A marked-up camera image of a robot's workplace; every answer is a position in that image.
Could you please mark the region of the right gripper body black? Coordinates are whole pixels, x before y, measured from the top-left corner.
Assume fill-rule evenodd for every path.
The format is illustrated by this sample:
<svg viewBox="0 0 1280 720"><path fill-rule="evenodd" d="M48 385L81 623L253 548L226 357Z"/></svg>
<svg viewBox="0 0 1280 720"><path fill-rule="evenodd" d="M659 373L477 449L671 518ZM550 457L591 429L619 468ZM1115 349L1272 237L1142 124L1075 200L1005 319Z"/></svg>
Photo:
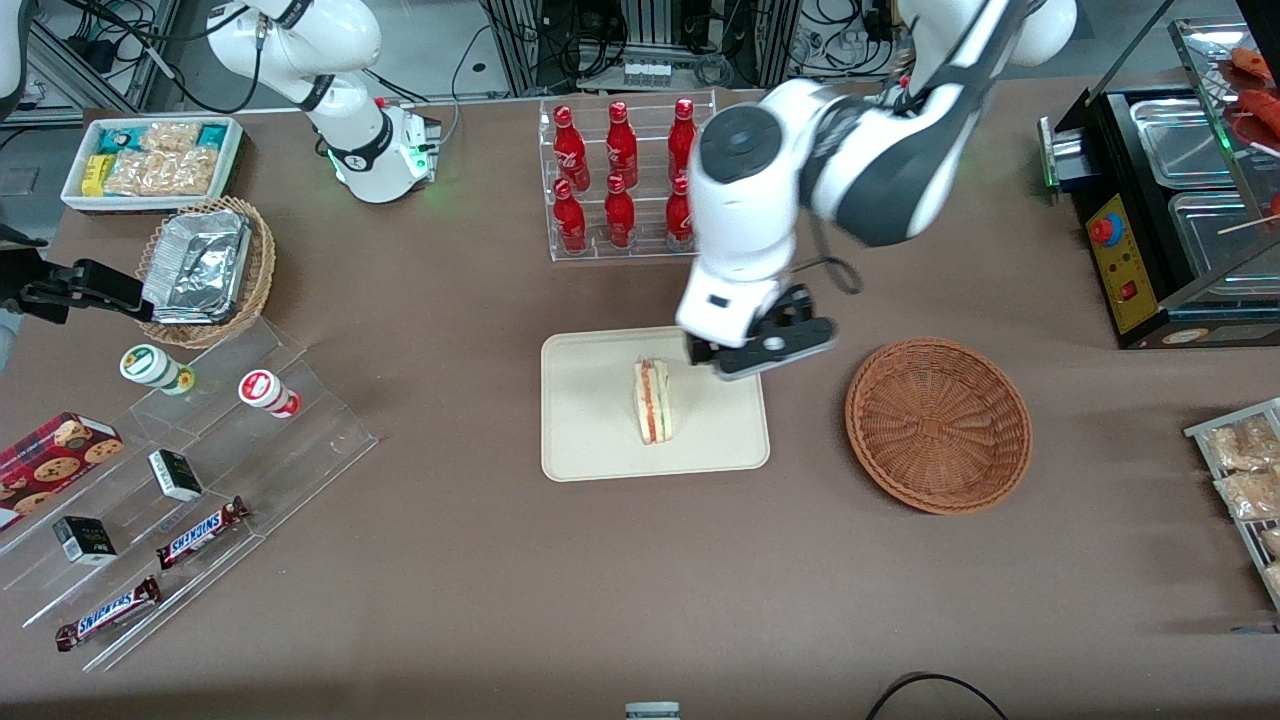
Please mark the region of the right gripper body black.
<svg viewBox="0 0 1280 720"><path fill-rule="evenodd" d="M69 315L69 296L58 279L63 268L42 255L47 247L46 240L1 225L1 305L3 310L17 315L64 325Z"/></svg>

